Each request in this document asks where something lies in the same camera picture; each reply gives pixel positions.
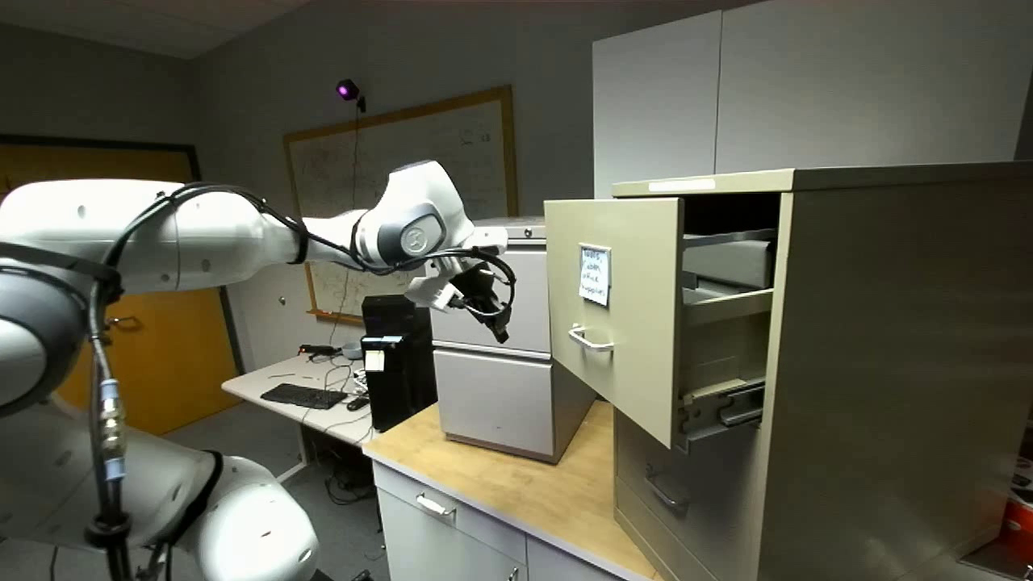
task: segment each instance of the filing cabinet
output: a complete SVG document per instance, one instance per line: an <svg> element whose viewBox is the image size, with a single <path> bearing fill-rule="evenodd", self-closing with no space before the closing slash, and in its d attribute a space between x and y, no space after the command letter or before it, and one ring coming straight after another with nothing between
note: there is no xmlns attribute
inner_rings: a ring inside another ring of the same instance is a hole
<svg viewBox="0 0 1033 581"><path fill-rule="evenodd" d="M745 170L550 200L552 357L618 410L668 578L960 578L1033 401L1033 168Z"/></svg>

